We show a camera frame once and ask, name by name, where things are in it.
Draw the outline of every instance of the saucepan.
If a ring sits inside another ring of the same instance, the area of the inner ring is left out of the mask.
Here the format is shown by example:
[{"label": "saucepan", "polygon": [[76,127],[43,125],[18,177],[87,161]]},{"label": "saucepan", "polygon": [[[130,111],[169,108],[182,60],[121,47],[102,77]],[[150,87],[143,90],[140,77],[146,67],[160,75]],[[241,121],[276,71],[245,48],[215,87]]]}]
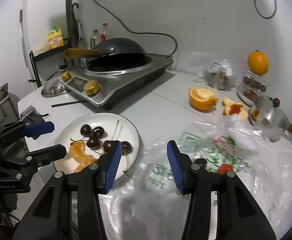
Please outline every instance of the saucepan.
[{"label": "saucepan", "polygon": [[270,140],[279,140],[285,130],[292,134],[292,124],[279,104],[278,98],[271,101],[266,97],[256,97],[249,109],[251,124],[262,130]]},{"label": "saucepan", "polygon": [[142,55],[146,54],[142,46],[127,38],[109,39],[97,44],[94,49],[66,49],[63,52],[65,59],[101,57],[105,55],[128,53]]}]

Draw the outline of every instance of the small plate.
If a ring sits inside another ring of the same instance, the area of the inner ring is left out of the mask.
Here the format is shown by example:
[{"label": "small plate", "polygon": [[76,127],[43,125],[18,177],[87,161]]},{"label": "small plate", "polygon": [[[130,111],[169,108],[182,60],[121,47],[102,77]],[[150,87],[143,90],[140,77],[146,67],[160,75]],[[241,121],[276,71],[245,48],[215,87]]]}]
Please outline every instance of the small plate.
[{"label": "small plate", "polygon": [[[62,144],[65,146],[67,154],[63,159],[54,162],[56,170],[63,171],[65,174],[70,174],[73,173],[74,169],[79,165],[79,163],[77,163],[69,153],[70,143],[72,142],[70,138],[73,140],[88,140],[88,138],[83,138],[83,136],[80,134],[80,128],[84,124],[89,124],[91,128],[101,126],[105,129],[105,136],[101,138],[102,146],[104,141],[112,139],[117,122],[118,127],[113,140],[128,141],[133,147],[132,153],[128,154],[127,156],[122,156],[115,180],[123,177],[125,175],[123,171],[128,171],[131,169],[137,160],[140,149],[140,137],[136,127],[128,119],[121,115],[112,113],[97,113],[83,116],[73,121],[68,126],[66,126],[64,130],[62,130],[55,141],[55,145]],[[95,152],[86,146],[85,152],[86,154],[91,154],[94,156],[94,158],[98,159],[100,155],[96,152],[102,153],[103,150],[99,149]]]}]

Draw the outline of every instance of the plate rim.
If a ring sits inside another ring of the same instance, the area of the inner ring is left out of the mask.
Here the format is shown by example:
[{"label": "plate rim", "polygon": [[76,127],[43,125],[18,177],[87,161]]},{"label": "plate rim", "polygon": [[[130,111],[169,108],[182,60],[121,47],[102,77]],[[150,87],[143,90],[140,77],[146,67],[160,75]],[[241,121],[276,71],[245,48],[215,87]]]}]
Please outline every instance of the plate rim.
[{"label": "plate rim", "polygon": [[[138,130],[137,130],[137,128],[136,128],[136,126],[130,121],[130,120],[128,120],[126,117],[124,117],[124,116],[122,116],[122,115],[120,115],[120,114],[114,114],[114,113],[107,113],[107,112],[100,112],[100,113],[92,113],[92,114],[87,114],[87,115],[84,115],[84,116],[82,116],[82,117],[80,117],[80,118],[77,118],[76,120],[73,120],[71,123],[69,123],[60,133],[59,133],[59,135],[57,136],[57,138],[56,138],[56,140],[55,140],[55,142],[54,142],[54,145],[56,145],[56,142],[57,142],[57,140],[58,140],[58,138],[59,138],[59,136],[61,135],[61,133],[69,126],[69,125],[71,125],[72,123],[74,123],[74,122],[76,122],[77,120],[79,120],[79,119],[81,119],[81,118],[83,118],[83,117],[86,117],[86,116],[89,116],[89,115],[94,115],[94,114],[111,114],[111,115],[116,115],[116,116],[120,116],[120,117],[122,117],[122,118],[124,118],[124,119],[126,119],[128,122],[130,122],[131,124],[132,124],[132,126],[135,128],[135,130],[136,130],[136,132],[137,132],[137,136],[138,136],[138,141],[139,141],[139,146],[138,146],[138,151],[137,151],[137,155],[136,155],[136,158],[135,158],[135,160],[132,162],[132,164],[131,164],[131,166],[130,166],[130,168],[127,170],[127,172],[129,172],[134,166],[135,166],[135,164],[136,164],[136,162],[137,162],[137,160],[138,160],[138,157],[139,157],[139,154],[140,154],[140,149],[141,149],[141,136],[139,135],[139,132],[138,132]],[[54,166],[54,169],[55,169],[55,172],[57,171],[57,169],[56,169],[56,166],[55,166],[55,161],[53,161],[53,166]],[[115,179],[115,182],[116,181],[119,181],[121,178],[123,178],[124,177],[124,173],[121,175],[121,176],[119,176],[119,178],[118,179]]]}]

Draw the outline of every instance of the whole orange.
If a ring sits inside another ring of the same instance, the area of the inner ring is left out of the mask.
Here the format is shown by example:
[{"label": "whole orange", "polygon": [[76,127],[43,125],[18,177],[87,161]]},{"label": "whole orange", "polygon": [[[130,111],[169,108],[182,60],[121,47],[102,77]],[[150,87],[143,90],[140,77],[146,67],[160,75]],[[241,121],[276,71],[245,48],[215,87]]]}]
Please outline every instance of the whole orange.
[{"label": "whole orange", "polygon": [[259,50],[252,52],[249,55],[247,62],[250,70],[259,76],[265,75],[268,72],[268,58]]}]

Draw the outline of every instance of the wok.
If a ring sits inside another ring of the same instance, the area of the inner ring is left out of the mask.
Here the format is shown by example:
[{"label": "wok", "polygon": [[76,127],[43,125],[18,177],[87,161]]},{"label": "wok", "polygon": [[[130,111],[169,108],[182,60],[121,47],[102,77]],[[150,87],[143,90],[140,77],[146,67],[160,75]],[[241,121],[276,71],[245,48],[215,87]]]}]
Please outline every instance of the wok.
[{"label": "wok", "polygon": [[126,38],[115,38],[103,41],[94,49],[66,49],[63,52],[65,59],[101,57],[104,55],[128,53],[145,55],[146,52],[137,42]]}]

